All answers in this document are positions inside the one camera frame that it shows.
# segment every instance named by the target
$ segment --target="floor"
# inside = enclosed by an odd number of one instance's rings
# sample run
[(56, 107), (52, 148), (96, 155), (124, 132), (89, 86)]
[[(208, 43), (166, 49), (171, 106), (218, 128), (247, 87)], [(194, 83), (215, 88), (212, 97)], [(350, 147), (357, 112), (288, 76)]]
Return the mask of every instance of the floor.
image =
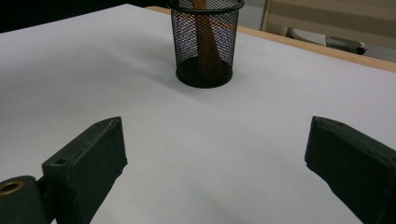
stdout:
[(396, 49), (387, 49), (369, 44), (366, 44), (366, 48), (367, 50), (363, 55), (396, 63)]

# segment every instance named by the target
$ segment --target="white tabletop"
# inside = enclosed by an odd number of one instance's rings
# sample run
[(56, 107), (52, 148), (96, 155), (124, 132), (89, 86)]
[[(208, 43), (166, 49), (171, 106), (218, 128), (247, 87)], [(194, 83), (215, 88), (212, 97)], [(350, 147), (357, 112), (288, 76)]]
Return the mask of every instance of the white tabletop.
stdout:
[(396, 74), (237, 35), (233, 79), (179, 82), (170, 18), (129, 5), (0, 35), (0, 180), (122, 116), (92, 223), (360, 223), (305, 167), (313, 116), (396, 148)]

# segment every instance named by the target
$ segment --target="wire mesh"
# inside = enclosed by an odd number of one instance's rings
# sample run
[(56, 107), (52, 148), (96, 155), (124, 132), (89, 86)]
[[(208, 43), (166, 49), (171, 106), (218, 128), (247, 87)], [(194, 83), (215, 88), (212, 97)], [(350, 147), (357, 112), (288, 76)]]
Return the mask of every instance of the wire mesh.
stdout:
[(207, 0), (206, 9), (190, 0), (171, 1), (177, 78), (197, 88), (224, 85), (233, 76), (238, 0)]

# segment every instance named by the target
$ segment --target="black mesh pencil holder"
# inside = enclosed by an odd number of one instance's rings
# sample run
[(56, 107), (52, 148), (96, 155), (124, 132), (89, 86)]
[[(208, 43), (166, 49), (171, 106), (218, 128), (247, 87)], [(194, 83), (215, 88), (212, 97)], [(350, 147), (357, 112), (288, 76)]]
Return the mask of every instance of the black mesh pencil holder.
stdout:
[(215, 88), (233, 76), (238, 10), (244, 0), (168, 0), (177, 78), (196, 88)]

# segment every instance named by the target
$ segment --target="table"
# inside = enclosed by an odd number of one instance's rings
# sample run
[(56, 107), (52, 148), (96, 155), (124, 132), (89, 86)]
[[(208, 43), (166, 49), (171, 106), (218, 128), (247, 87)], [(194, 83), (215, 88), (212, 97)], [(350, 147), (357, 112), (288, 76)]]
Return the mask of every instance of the table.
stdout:
[(287, 28), (396, 49), (393, 0), (268, 0), (262, 29), (285, 35)]
[(0, 179), (122, 116), (92, 223), (360, 223), (305, 167), (314, 115), (396, 148), (396, 76), (238, 33), (233, 79), (179, 82), (168, 15), (124, 5), (0, 35)]

